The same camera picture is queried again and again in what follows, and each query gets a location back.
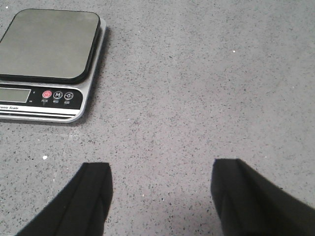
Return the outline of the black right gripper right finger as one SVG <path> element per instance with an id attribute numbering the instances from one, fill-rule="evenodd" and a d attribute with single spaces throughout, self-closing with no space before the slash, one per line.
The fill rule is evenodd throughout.
<path id="1" fill-rule="evenodd" d="M 241 159 L 217 159 L 211 194 L 225 236 L 313 236 L 315 210 Z"/>

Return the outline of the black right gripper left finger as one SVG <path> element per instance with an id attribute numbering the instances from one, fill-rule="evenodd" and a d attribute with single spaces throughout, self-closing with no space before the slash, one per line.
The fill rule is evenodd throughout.
<path id="1" fill-rule="evenodd" d="M 83 163 L 19 236 L 101 236 L 113 196 L 108 163 Z"/>

